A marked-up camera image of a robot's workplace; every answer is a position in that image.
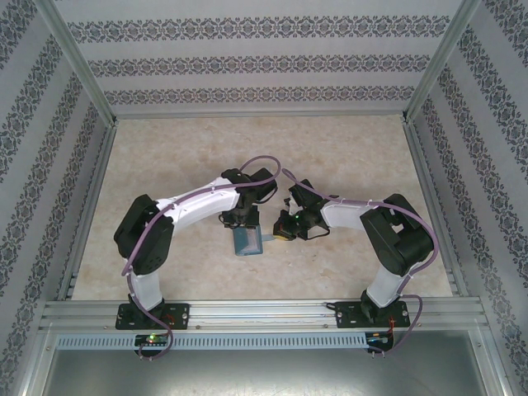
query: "wall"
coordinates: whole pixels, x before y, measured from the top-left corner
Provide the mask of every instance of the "wall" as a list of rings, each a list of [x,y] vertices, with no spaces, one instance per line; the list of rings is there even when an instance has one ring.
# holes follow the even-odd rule
[[[56,298],[106,128],[31,1],[2,2],[0,27],[3,396]]]
[[[408,103],[460,0],[57,1],[118,116]]]
[[[527,5],[479,5],[415,119],[465,281],[516,394],[528,394]]]

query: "black mounting plate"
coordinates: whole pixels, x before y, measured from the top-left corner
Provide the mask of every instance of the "black mounting plate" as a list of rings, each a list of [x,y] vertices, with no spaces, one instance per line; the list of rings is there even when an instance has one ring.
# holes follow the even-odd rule
[[[389,328],[390,320],[394,320],[395,328],[408,328],[411,325],[407,304],[396,301],[383,309],[383,313],[376,318],[376,323],[361,312],[360,301],[339,301],[327,304],[327,308],[336,313],[337,328]]]
[[[163,306],[161,320],[172,330],[187,330],[189,323],[189,304],[169,304]],[[138,316],[135,304],[121,304],[115,320],[117,330],[163,330],[159,324],[146,318],[142,313]]]

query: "floor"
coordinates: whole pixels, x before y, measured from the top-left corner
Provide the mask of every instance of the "floor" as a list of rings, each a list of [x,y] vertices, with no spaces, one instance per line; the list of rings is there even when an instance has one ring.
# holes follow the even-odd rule
[[[123,120],[97,203],[73,299],[126,299],[124,262],[113,234],[139,195],[175,196],[214,180],[260,154],[328,194],[383,200],[406,196],[429,223],[399,116],[195,118]],[[248,172],[274,165],[265,161]],[[261,206],[263,233],[273,224],[292,183]],[[334,229],[305,242],[274,240],[264,254],[237,257],[233,235],[211,216],[173,240],[160,278],[166,299],[357,298],[379,268],[366,234]],[[409,282],[406,292],[451,295],[441,259]]]

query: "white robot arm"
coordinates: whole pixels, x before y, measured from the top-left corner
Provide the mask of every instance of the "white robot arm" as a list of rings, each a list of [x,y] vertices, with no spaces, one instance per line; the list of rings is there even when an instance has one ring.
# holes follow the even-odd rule
[[[301,183],[312,188],[307,180]],[[289,210],[281,211],[273,233],[285,240],[310,240],[326,236],[330,229],[337,227],[365,230],[381,266],[361,296],[361,310],[375,323],[380,312],[399,298],[408,274],[429,256],[434,244],[422,225],[408,215],[384,207],[353,205],[331,197],[337,201],[326,200],[299,185],[291,187],[290,198],[285,200]],[[393,194],[384,203],[417,216],[400,194]],[[326,233],[309,236],[309,231],[315,227]]]
[[[116,230],[114,240],[120,255],[130,262],[123,275],[130,276],[135,299],[143,309],[151,311],[163,302],[158,268],[167,259],[172,237],[181,229],[218,213],[225,227],[257,226],[258,211],[254,204],[272,194],[276,182],[250,187],[240,185],[271,177],[265,168],[251,176],[238,169],[229,169],[211,183],[179,196],[161,200],[151,200],[146,195],[136,198]],[[140,240],[147,224],[160,212],[161,217]]]

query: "enclosure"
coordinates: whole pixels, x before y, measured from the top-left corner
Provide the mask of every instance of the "enclosure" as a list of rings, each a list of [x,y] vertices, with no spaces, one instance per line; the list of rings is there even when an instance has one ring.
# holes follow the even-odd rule
[[[527,5],[4,0],[0,394],[528,394]],[[405,289],[418,326],[371,360],[325,310],[380,267],[363,231],[238,257],[211,216],[172,240],[161,288],[188,328],[149,368],[115,330],[117,226],[261,154],[328,194],[407,197],[440,246]]]

